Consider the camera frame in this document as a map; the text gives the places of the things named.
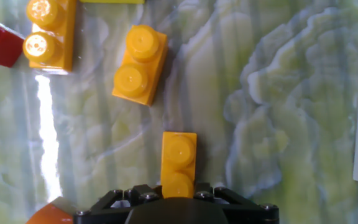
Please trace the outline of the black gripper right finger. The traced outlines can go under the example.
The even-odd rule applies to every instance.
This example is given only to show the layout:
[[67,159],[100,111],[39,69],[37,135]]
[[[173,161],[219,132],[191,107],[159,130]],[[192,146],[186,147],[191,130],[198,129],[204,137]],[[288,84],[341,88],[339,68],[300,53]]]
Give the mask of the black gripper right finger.
[[213,188],[206,182],[196,183],[193,198],[217,208],[228,223],[279,223],[277,205],[254,203],[227,187]]

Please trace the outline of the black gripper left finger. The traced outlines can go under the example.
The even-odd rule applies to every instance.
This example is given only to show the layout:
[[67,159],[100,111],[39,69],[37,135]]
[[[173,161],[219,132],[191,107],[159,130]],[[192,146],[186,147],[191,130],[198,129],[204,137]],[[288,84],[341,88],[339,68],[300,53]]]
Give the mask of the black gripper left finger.
[[110,190],[88,210],[73,215],[74,224],[125,223],[139,205],[163,199],[162,186],[136,185],[127,190]]

